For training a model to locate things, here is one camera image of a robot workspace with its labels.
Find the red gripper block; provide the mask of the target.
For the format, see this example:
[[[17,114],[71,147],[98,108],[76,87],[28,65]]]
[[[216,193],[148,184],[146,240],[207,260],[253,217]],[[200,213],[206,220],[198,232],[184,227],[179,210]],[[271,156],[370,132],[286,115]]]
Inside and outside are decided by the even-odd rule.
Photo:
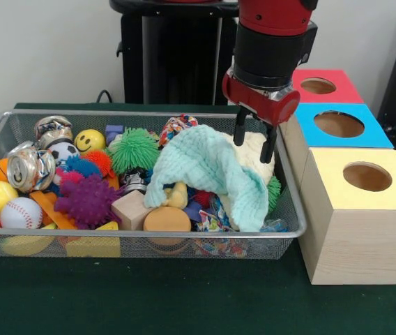
[[[224,74],[222,92],[230,102],[240,105],[233,137],[237,147],[244,143],[245,120],[250,111],[267,123],[266,141],[261,149],[260,161],[270,163],[277,139],[276,126],[288,121],[296,111],[300,103],[300,93],[291,84],[279,91],[254,89],[237,79],[233,68],[229,68]]]

